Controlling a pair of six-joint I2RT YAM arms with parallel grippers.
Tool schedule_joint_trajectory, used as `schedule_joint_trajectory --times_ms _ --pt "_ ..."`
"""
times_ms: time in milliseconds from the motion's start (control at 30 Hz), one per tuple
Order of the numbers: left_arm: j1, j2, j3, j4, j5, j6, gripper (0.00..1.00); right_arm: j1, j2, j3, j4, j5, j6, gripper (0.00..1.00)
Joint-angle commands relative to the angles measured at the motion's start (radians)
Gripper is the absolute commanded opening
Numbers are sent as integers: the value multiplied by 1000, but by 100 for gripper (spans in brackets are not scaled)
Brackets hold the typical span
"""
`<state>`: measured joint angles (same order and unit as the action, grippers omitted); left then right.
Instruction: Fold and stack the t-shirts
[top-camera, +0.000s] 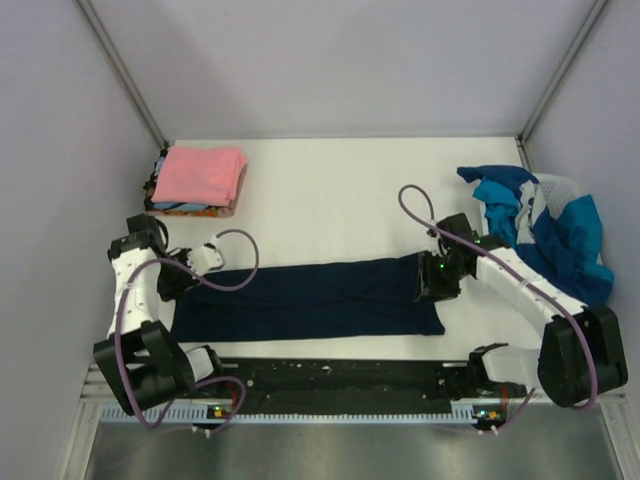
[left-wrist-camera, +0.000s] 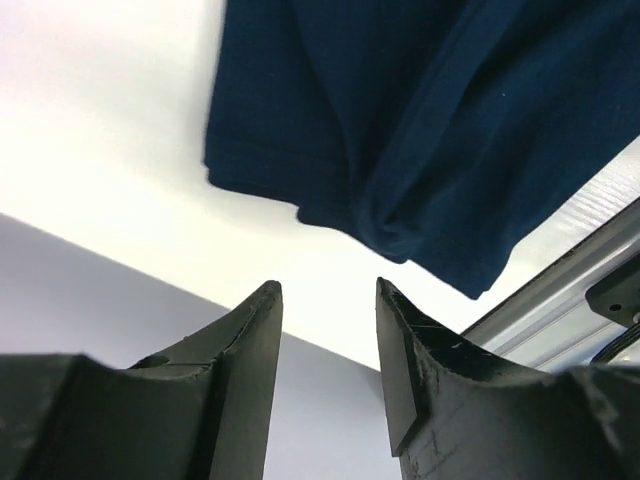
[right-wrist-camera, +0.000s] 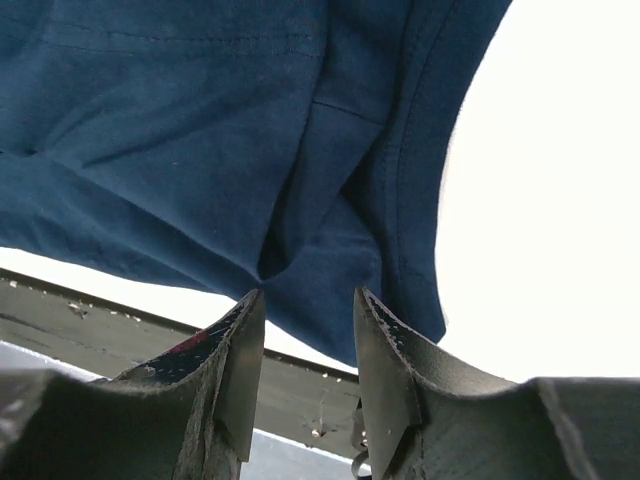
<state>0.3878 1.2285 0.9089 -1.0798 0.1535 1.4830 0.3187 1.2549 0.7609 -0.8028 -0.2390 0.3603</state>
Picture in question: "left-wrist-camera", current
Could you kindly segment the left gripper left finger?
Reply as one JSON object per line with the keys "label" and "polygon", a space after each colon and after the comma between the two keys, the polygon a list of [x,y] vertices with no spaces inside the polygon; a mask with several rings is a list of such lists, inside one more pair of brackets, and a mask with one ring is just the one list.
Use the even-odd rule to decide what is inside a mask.
{"label": "left gripper left finger", "polygon": [[1,359],[5,479],[259,479],[283,297],[238,307],[127,369],[83,355]]}

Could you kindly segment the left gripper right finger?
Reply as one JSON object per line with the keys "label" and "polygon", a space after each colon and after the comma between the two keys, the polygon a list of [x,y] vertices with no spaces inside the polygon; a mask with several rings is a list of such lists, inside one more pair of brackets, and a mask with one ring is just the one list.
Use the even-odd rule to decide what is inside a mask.
{"label": "left gripper right finger", "polygon": [[422,313],[379,279],[376,325],[391,452],[406,479],[635,479],[639,372],[546,373]]}

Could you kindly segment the navy blue t shirt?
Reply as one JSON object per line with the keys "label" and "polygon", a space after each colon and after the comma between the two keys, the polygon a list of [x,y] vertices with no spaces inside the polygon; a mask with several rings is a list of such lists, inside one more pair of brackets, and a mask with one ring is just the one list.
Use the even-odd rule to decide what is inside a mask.
{"label": "navy blue t shirt", "polygon": [[477,298],[638,134],[635,1],[230,1],[204,162]]}

